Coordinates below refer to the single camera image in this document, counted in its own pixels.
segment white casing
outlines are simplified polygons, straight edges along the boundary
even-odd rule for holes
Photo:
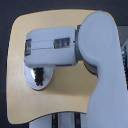
[[[119,35],[113,18],[98,11],[82,23],[80,52],[97,67],[98,82],[87,107],[87,128],[128,128],[128,95]]]
[[[81,128],[86,127],[86,114],[80,114]],[[52,115],[47,115],[33,120],[29,123],[29,128],[52,128]],[[58,128],[75,128],[73,112],[58,113]]]
[[[69,47],[55,49],[54,40],[61,38],[70,38]],[[76,65],[75,28],[36,29],[27,34],[28,39],[31,39],[31,54],[24,61],[29,68]]]

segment black component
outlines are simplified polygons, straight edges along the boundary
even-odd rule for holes
[[[122,53],[122,59],[123,59],[123,64],[124,64],[126,83],[127,83],[127,87],[128,87],[128,68],[127,68],[127,52],[126,52],[126,47],[124,48],[124,51]]]
[[[74,120],[75,120],[75,128],[81,128],[80,113],[78,113],[78,112],[74,113]]]
[[[43,86],[43,68],[35,68],[35,82],[37,86]]]
[[[58,128],[58,114],[52,114],[52,128]]]
[[[66,66],[72,66],[72,64],[56,65],[56,67],[66,67]]]
[[[28,56],[31,54],[31,39],[26,40],[25,43],[25,56]]]
[[[54,49],[68,48],[70,44],[70,38],[61,38],[54,40]]]

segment yellow board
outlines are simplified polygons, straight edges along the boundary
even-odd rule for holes
[[[23,62],[26,34],[29,31],[62,26],[76,28],[92,12],[44,11],[20,16],[15,20],[7,64],[7,116],[10,123],[21,124],[61,111],[86,113],[97,78],[87,71],[83,62],[75,67],[55,68],[50,84],[42,91],[35,91],[28,86],[23,73]]]

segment yellow surface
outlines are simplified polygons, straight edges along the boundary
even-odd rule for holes
[[[77,27],[91,12],[44,11],[16,19],[11,31],[7,65],[7,116],[10,123],[25,123],[60,111],[86,112],[97,78],[86,70],[82,62],[75,67],[55,68],[50,84],[42,91],[35,91],[25,81],[23,61],[29,31],[47,27]]]

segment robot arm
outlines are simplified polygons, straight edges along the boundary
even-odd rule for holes
[[[72,27],[30,32],[25,65],[29,68],[72,66],[82,59],[98,75],[88,103],[87,128],[127,128],[126,80],[113,18],[101,11],[92,13],[83,21],[76,37]]]

